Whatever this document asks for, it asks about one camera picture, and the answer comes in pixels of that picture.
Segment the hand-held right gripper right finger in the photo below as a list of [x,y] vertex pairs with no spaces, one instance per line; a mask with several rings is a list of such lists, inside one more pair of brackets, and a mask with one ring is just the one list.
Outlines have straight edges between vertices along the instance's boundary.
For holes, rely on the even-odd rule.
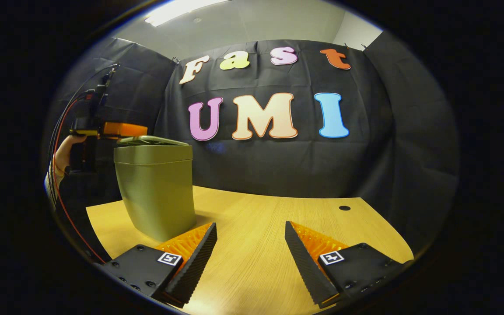
[[320,308],[352,304],[390,283],[411,261],[392,259],[368,243],[345,245],[298,223],[284,238],[302,281]]

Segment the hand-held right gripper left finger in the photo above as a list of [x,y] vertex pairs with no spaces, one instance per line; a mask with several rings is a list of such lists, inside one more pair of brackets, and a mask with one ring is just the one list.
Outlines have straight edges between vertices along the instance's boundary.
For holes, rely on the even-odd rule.
[[208,223],[155,248],[135,245],[101,269],[144,296],[182,308],[189,303],[216,241],[217,225]]

